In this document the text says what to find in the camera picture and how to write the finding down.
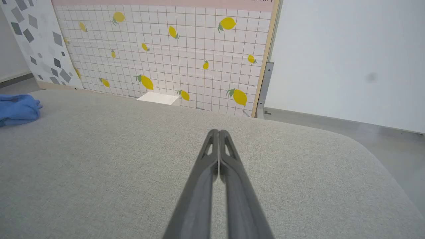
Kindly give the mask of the blue jersey with white-red trim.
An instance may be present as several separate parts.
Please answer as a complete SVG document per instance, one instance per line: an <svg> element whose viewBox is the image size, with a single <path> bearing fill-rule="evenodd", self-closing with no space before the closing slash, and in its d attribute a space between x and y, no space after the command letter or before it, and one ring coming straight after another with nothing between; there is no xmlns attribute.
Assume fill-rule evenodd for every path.
<svg viewBox="0 0 425 239"><path fill-rule="evenodd" d="M41 102L29 94L0 94L0 127L36 121L41 108Z"/></svg>

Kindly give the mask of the lemon print tile backdrop panel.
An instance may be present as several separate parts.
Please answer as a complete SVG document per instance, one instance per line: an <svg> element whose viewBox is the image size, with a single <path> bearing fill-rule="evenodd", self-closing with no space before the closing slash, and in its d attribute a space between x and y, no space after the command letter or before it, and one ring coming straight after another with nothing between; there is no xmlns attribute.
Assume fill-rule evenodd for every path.
<svg viewBox="0 0 425 239"><path fill-rule="evenodd" d="M83 88L253 117L280 0L51 0Z"/></svg>

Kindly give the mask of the grey metal panel stand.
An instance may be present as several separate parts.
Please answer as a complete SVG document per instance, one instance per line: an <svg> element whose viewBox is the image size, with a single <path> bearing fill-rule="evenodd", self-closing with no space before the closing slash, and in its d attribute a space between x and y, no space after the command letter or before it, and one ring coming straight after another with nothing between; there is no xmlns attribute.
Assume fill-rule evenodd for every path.
<svg viewBox="0 0 425 239"><path fill-rule="evenodd" d="M274 62L267 62L265 67L265 72L259 92L258 104L255 113L255 118L264 119L264 104L267 97L268 87L270 85L272 70L274 67Z"/></svg>

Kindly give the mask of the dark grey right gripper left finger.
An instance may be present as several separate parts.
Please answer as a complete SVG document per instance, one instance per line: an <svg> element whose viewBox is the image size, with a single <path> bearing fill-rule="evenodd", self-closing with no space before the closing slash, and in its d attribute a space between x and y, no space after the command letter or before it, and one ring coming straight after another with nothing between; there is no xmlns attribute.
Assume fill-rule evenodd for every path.
<svg viewBox="0 0 425 239"><path fill-rule="evenodd" d="M213 183L218 175L219 131L208 132L163 239L211 239Z"/></svg>

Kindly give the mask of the white box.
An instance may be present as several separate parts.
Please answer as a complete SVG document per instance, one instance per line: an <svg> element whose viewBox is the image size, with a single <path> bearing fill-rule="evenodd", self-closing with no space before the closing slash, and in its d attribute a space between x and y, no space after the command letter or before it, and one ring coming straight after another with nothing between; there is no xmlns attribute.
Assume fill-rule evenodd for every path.
<svg viewBox="0 0 425 239"><path fill-rule="evenodd" d="M147 92L141 97L137 99L138 101L152 102L158 104L172 105L172 106L181 106L179 97L155 93L155 92Z"/></svg>

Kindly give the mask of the grey fabric sofa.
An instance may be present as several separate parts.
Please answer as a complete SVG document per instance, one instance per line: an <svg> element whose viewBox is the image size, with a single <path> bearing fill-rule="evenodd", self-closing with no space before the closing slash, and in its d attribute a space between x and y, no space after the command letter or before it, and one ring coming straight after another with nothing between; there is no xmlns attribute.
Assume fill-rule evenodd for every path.
<svg viewBox="0 0 425 239"><path fill-rule="evenodd" d="M425 239L381 162L334 132L41 90L0 128L0 239L159 239L211 129L227 130L276 239Z"/></svg>

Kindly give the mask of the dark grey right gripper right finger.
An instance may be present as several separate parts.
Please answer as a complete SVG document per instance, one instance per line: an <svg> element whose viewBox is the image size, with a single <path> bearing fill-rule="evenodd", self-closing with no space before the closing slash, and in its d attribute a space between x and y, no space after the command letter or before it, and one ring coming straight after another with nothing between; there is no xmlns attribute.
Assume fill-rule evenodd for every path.
<svg viewBox="0 0 425 239"><path fill-rule="evenodd" d="M231 135L219 131L219 175L225 184L228 239L275 239Z"/></svg>

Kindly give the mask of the grey terrazzo pattern panel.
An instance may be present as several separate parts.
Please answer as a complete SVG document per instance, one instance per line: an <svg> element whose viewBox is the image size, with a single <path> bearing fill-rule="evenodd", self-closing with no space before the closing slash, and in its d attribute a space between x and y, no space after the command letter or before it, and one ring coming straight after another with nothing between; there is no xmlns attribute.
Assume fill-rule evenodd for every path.
<svg viewBox="0 0 425 239"><path fill-rule="evenodd" d="M83 88L51 0L0 0L0 8L38 82Z"/></svg>

